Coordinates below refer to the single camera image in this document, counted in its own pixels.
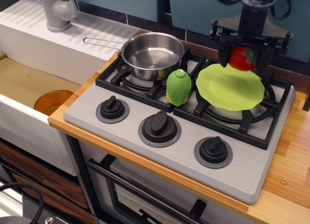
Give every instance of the faucet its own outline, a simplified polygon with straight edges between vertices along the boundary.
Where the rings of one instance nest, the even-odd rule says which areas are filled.
[[[42,0],[47,19],[47,29],[51,32],[62,32],[71,26],[71,20],[78,16],[74,0]]]

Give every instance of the saucepan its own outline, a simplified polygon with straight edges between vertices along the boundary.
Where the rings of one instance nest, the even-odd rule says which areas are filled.
[[[122,58],[130,73],[138,79],[148,81],[166,79],[172,71],[179,68],[184,54],[184,46],[178,38],[161,32],[137,35],[129,39],[122,48],[98,44],[87,39],[123,44],[124,42],[96,37],[83,39],[83,42],[88,44],[121,49]]]

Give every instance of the strawberry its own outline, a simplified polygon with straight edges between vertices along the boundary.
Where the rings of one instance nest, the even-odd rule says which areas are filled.
[[[234,46],[228,63],[238,70],[253,70],[256,68],[258,52],[244,46]]]

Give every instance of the black knob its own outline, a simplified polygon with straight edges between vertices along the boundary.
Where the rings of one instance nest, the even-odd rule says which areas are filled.
[[[177,134],[177,130],[174,120],[163,111],[149,116],[142,126],[143,136],[154,143],[170,141]]]
[[[221,163],[228,156],[227,146],[218,136],[206,139],[200,146],[199,153],[209,163]]]
[[[122,116],[125,112],[125,107],[122,102],[116,99],[115,96],[111,96],[101,104],[100,114],[105,119],[116,119]]]

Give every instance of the black burner grate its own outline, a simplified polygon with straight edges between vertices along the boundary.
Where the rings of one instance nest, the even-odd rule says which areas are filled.
[[[96,78],[96,85],[165,112],[172,112],[174,105],[156,99],[159,92],[166,90],[166,86],[163,85],[161,81],[154,82],[151,88],[132,84],[126,79],[126,77],[130,75],[130,71],[126,68],[120,68],[123,65],[122,60],[122,56],[119,54],[118,58]],[[187,61],[189,60],[198,63],[190,73],[192,80],[194,80],[193,78],[196,76],[197,71],[206,67],[206,57],[191,53],[189,48],[185,48],[185,53],[181,63],[181,67],[183,67],[184,70],[187,70]],[[118,72],[110,81],[108,81],[108,77],[114,71]]]
[[[215,63],[218,63],[218,61],[214,59],[209,59],[206,67],[211,64],[215,64]],[[195,74],[194,81],[196,81],[198,73],[199,72]],[[261,149],[267,149],[270,139],[272,137],[272,134],[274,132],[274,129],[276,127],[276,123],[278,121],[282,106],[290,90],[291,83],[289,81],[284,81],[284,80],[279,80],[277,78],[274,78],[272,73],[270,72],[267,72],[266,75],[262,76],[262,83],[266,91],[269,94],[269,98],[264,98],[264,100],[261,102],[261,105],[266,108],[266,111],[257,117],[253,117],[253,114],[249,110],[242,111],[242,117],[243,117],[242,120],[232,120],[232,119],[222,117],[212,112],[208,108],[210,106],[210,103],[206,101],[205,99],[203,99],[197,93],[196,93],[196,96],[199,102],[193,112],[188,112],[183,108],[183,106],[180,106],[179,108],[174,109],[173,114],[183,119],[186,119],[188,121],[194,122],[198,125],[207,127],[209,129],[215,130],[217,132],[220,132],[232,138],[235,138],[245,143],[259,147]],[[276,102],[275,93],[271,85],[278,86],[284,89],[284,93],[283,93],[283,96],[280,102]],[[198,90],[196,85],[193,85],[192,91],[196,91],[196,90]],[[239,125],[239,128],[234,129],[230,127],[229,125],[226,125],[225,123],[217,122],[216,120],[207,118],[205,114],[221,122]],[[250,128],[251,124],[261,121],[265,119],[267,116],[273,117],[271,126],[267,133],[267,137],[265,139],[260,139],[255,136],[249,135],[248,129]]]

